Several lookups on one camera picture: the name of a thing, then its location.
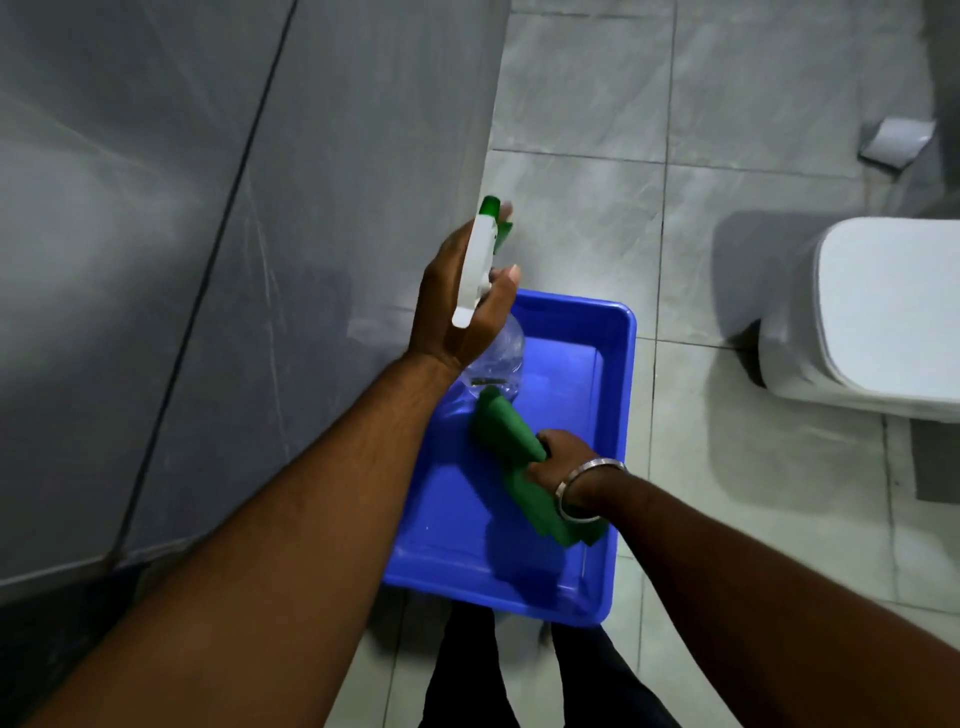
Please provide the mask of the person's left forearm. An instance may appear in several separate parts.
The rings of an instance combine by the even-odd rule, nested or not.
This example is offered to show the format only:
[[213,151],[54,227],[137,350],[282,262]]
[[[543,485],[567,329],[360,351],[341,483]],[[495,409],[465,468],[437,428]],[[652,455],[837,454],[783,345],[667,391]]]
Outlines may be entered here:
[[317,728],[354,659],[428,422],[463,364],[410,349],[176,565],[24,728]]

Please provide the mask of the person's black trousers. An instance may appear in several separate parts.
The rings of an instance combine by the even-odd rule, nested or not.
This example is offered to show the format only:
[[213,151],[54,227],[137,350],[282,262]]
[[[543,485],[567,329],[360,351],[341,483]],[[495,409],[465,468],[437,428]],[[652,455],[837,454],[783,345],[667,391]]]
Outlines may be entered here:
[[[601,626],[549,627],[563,728],[681,728]],[[499,666],[492,609],[452,603],[418,728],[520,728]]]

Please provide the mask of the white wall fixture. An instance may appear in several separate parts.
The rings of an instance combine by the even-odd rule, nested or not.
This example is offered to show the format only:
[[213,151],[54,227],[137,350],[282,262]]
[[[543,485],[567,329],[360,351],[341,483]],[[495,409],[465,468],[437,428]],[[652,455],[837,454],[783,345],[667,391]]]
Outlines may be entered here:
[[861,130],[858,160],[901,173],[918,159],[933,139],[934,120],[887,116]]

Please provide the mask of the person's right hand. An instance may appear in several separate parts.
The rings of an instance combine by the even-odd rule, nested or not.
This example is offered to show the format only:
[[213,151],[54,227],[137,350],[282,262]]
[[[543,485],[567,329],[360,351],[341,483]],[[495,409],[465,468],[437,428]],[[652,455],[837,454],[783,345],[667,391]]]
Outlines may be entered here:
[[615,518],[629,471],[621,461],[598,455],[569,431],[559,430],[559,484],[536,485],[552,499],[560,517],[585,524]]

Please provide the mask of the dark grey floor mat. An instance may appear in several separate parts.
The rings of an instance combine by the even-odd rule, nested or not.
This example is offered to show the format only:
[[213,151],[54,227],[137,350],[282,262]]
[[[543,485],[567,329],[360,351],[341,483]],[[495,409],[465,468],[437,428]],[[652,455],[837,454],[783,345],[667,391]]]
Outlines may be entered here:
[[960,423],[910,421],[916,497],[960,505]]

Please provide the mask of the person's right forearm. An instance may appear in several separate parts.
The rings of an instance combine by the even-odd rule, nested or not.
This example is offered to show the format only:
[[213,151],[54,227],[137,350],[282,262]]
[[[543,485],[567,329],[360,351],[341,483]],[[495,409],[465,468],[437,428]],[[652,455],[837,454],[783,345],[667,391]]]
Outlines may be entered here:
[[960,728],[960,651],[630,475],[609,522],[744,728]]

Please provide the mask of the person's left hand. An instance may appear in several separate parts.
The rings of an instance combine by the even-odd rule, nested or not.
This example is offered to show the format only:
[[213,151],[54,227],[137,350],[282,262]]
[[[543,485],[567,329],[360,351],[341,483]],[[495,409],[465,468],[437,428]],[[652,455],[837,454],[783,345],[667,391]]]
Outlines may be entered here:
[[406,359],[424,364],[433,378],[446,386],[457,380],[499,334],[481,329],[480,305],[467,329],[451,324],[473,224],[470,220],[452,232],[424,270],[405,354]]

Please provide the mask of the green cleaning cloth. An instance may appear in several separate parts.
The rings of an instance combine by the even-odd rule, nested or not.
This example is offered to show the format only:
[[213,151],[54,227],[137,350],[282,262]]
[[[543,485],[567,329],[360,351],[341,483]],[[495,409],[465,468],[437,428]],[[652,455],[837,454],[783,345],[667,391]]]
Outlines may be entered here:
[[537,535],[564,549],[591,547],[607,535],[606,520],[574,523],[561,518],[552,498],[527,479],[527,465],[540,454],[536,434],[496,387],[487,387],[478,397],[470,430],[501,465],[507,494]]

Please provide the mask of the white toilet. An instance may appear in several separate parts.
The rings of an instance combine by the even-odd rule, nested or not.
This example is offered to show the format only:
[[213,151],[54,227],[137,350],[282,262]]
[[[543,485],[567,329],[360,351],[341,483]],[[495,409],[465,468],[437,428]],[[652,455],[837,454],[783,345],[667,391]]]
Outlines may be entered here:
[[771,393],[960,424],[960,220],[828,227],[787,258],[759,321]]

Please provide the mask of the blue plastic tray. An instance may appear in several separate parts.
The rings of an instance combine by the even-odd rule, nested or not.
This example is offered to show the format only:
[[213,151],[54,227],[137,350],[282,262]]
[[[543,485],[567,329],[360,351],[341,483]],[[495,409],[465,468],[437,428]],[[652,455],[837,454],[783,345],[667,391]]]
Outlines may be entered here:
[[[625,460],[637,320],[626,305],[521,290],[525,335],[514,407],[534,431],[570,431]],[[383,582],[548,623],[601,624],[611,611],[618,534],[561,547],[540,536],[474,442],[462,381],[431,418]]]

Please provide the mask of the clear spray bottle green nozzle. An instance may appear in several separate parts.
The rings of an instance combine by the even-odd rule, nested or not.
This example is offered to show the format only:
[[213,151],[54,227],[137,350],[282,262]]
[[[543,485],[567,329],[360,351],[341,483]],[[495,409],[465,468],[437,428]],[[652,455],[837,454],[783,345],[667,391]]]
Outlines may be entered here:
[[[495,255],[509,237],[513,223],[501,218],[501,200],[485,196],[472,225],[465,249],[456,305],[451,325],[466,330],[476,310],[492,288],[490,272]],[[510,403],[520,394],[525,354],[522,325],[510,313],[496,338],[461,375],[466,390],[479,398],[484,389],[495,387]]]

